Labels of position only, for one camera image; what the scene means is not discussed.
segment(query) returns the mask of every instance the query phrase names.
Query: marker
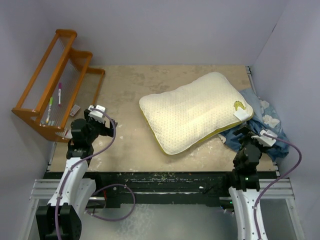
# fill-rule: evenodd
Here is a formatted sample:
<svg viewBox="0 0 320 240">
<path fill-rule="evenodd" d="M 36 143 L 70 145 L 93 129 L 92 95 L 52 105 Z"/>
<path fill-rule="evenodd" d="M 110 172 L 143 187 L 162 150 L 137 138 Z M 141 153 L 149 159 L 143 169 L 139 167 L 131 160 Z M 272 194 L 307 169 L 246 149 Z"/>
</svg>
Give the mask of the marker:
<svg viewBox="0 0 320 240">
<path fill-rule="evenodd" d="M 58 96 L 59 96 L 58 106 L 59 107 L 61 106 L 61 88 L 62 88 L 62 83 L 59 82 L 59 85 L 58 85 Z"/>
<path fill-rule="evenodd" d="M 53 98 L 53 97 L 50 97 L 49 109 L 48 109 L 48 116 L 46 117 L 46 121 L 45 121 L 46 124 L 49 123 L 50 111 L 51 111 L 51 106 L 52 106 L 52 102 L 53 102 L 53 101 L 54 101 L 54 98 Z"/>
</svg>

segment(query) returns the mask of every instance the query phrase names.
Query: pillow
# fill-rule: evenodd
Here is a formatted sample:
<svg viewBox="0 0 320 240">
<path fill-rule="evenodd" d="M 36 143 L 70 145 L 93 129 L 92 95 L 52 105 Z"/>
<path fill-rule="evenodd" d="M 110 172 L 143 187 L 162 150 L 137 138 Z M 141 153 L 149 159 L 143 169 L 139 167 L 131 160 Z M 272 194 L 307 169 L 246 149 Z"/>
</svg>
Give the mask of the pillow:
<svg viewBox="0 0 320 240">
<path fill-rule="evenodd" d="M 168 155 L 181 153 L 254 114 L 243 96 L 219 72 L 208 73 L 173 91 L 143 96 L 139 105 Z"/>
</svg>

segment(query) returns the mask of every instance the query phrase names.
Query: wooden shelf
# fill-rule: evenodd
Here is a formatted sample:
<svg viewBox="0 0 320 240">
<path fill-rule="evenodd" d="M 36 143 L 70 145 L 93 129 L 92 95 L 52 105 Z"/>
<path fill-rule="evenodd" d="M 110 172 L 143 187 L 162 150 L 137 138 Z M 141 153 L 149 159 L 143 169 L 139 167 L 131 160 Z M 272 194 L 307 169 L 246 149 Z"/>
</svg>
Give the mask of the wooden shelf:
<svg viewBox="0 0 320 240">
<path fill-rule="evenodd" d="M 73 30 L 58 29 L 55 31 L 55 36 L 27 87 L 12 109 L 14 114 L 49 141 L 69 141 L 63 133 L 85 74 L 100 76 L 91 102 L 93 105 L 96 103 L 105 75 L 103 69 L 89 67 L 93 56 L 91 52 L 79 51 L 72 47 L 76 37 L 77 33 Z M 58 106 L 58 83 L 62 84 L 60 106 Z M 49 122 L 46 124 L 51 97 L 53 103 Z"/>
</svg>

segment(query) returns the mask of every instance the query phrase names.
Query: blue cloth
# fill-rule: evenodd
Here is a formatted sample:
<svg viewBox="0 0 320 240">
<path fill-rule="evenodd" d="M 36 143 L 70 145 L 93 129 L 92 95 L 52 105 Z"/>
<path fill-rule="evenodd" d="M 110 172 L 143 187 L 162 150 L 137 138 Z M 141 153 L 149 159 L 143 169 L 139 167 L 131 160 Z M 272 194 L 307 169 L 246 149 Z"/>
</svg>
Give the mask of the blue cloth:
<svg viewBox="0 0 320 240">
<path fill-rule="evenodd" d="M 253 118 L 247 121 L 251 129 L 259 134 L 261 130 L 270 129 L 272 132 L 278 135 L 280 139 L 288 140 L 286 134 L 284 133 L 281 127 L 281 121 L 279 116 L 277 115 L 275 109 L 269 105 L 266 101 L 261 101 L 254 91 L 251 88 L 244 89 L 240 91 L 241 95 L 244 97 L 245 101 L 253 108 L 254 115 Z M 271 127 L 266 120 L 271 116 L 273 119 L 279 120 L 279 123 L 275 126 Z M 226 138 L 225 144 L 234 151 L 238 151 L 241 147 L 239 143 L 239 139 L 243 137 L 242 134 L 235 136 L 233 134 L 234 131 L 239 129 L 240 126 L 233 127 L 229 130 L 223 131 L 220 134 Z M 289 146 L 283 142 L 276 141 L 271 149 L 266 152 L 272 161 L 275 161 L 277 158 L 284 158 L 289 153 Z"/>
</svg>

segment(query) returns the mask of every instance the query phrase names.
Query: white wall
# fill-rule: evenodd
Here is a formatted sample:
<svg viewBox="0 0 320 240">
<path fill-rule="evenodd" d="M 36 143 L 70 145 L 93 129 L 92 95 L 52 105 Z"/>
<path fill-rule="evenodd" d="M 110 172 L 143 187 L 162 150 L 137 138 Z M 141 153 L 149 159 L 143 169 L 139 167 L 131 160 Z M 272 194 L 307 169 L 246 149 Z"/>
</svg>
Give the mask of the white wall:
<svg viewBox="0 0 320 240">
<path fill-rule="evenodd" d="M 34 0 L 0 2 L 0 233 L 18 239 L 33 182 L 45 172 L 51 144 L 15 116 L 17 104 L 54 30 Z"/>
<path fill-rule="evenodd" d="M 276 108 L 289 139 L 302 151 L 290 175 L 308 240 L 319 239 L 320 1 L 291 0 L 253 65 L 257 93 Z M 294 149 L 280 165 L 297 161 Z"/>
<path fill-rule="evenodd" d="M 252 65 L 288 2 L 40 1 L 53 27 L 76 30 L 98 65 Z"/>
</svg>

